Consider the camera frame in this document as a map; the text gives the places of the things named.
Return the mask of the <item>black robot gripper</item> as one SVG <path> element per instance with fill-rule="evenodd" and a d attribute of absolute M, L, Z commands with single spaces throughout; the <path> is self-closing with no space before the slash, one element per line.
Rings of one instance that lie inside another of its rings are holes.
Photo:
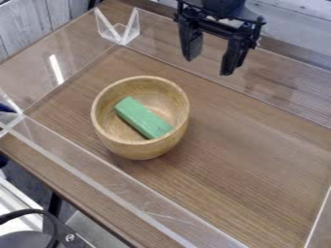
<path fill-rule="evenodd" d="M 223 55 L 222 76 L 230 76 L 255 48 L 267 20 L 249 10 L 246 0 L 177 0 L 182 52 L 193 61 L 202 52 L 203 33 L 229 40 Z"/>

